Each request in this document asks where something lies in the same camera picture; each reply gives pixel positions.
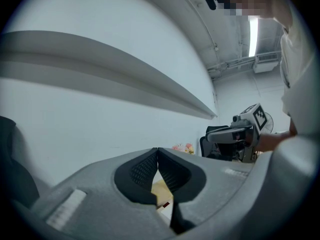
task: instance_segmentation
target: fluorescent light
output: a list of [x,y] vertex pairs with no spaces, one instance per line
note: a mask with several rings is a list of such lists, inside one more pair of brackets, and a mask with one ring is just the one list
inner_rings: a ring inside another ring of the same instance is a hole
[[250,50],[249,57],[256,55],[258,41],[258,18],[250,19]]

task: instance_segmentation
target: ceiling pipe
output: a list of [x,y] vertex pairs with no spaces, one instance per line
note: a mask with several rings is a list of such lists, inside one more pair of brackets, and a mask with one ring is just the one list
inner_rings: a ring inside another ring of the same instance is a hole
[[198,18],[200,19],[202,25],[204,26],[205,30],[207,31],[208,35],[210,36],[210,39],[211,39],[211,41],[212,41],[212,45],[213,45],[212,47],[213,47],[213,49],[214,49],[214,54],[215,54],[216,60],[218,61],[218,65],[221,65],[221,63],[220,63],[220,58],[219,58],[219,56],[218,56],[218,52],[217,52],[216,49],[215,49],[217,43],[215,42],[214,38],[212,37],[212,35],[211,35],[211,33],[210,33],[210,31],[209,31],[209,29],[208,29],[208,27],[207,27],[204,19],[201,17],[201,15],[200,15],[200,13],[198,12],[197,8],[195,7],[195,5],[194,5],[190,0],[185,0],[185,1],[186,1],[186,2],[189,4],[189,6],[193,9],[193,11],[195,12],[195,14],[196,14],[196,15],[198,16]]
[[233,69],[233,68],[236,68],[236,67],[242,67],[242,66],[245,66],[245,65],[248,65],[248,64],[251,64],[251,63],[255,63],[255,58],[253,58],[253,60],[250,60],[250,61],[246,61],[244,63],[239,63],[239,64],[236,64],[236,65],[233,65],[233,66],[228,66],[225,70],[230,70],[230,69]]
[[[281,53],[281,50],[259,53],[259,54],[256,54],[255,57],[257,57],[257,56],[263,56],[263,55],[270,55],[270,54],[279,54],[279,53]],[[226,65],[226,68],[225,68],[225,70],[226,70],[226,69],[229,69],[229,68],[230,68],[230,67],[228,68],[228,65],[231,64],[232,62],[239,62],[239,63],[240,63],[240,62],[242,62],[243,60],[246,60],[246,61],[244,61],[244,63],[246,63],[246,62],[248,62],[248,61],[251,61],[251,60],[254,59],[255,57],[243,57],[243,58],[236,58],[236,59],[228,60],[228,61],[226,61],[226,62],[220,63],[220,65],[219,65],[219,64],[216,64],[216,65],[208,68],[207,70],[208,70],[209,72],[211,72],[211,71],[216,71],[216,70],[218,70],[218,69],[219,69],[219,70],[223,70],[223,69],[221,68],[222,65]]]

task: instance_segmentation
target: human arm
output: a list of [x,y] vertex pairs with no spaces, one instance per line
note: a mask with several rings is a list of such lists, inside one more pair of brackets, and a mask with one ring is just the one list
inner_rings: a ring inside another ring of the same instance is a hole
[[[279,143],[281,143],[286,139],[292,138],[295,135],[297,135],[297,129],[295,127],[294,122],[291,119],[290,127],[288,131],[279,133],[279,134],[266,134],[266,133],[261,134],[259,143],[256,147],[254,147],[254,150],[261,151],[261,152],[273,151],[275,150],[275,148],[278,146]],[[246,137],[246,142],[249,144],[252,142],[252,135],[249,134]]]

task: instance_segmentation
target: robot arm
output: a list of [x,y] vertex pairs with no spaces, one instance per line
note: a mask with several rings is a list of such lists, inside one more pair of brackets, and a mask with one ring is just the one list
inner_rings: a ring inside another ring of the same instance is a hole
[[[258,103],[248,107],[239,115],[235,115],[230,127],[209,131],[205,137],[208,142],[218,145],[230,144],[233,146],[233,156],[244,163],[253,163],[257,159],[254,154],[254,147],[258,145],[261,130],[267,121],[266,114]],[[253,137],[250,146],[246,144],[248,134]]]

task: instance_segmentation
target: white ceiling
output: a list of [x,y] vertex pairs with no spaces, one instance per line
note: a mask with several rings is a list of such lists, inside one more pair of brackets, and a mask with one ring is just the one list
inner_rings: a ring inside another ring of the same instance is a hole
[[[245,58],[249,54],[250,26],[244,16],[210,10],[205,0],[149,0],[163,10],[186,34],[207,69]],[[257,54],[280,50],[281,26],[272,19],[260,19]],[[247,70],[248,66],[237,69]]]

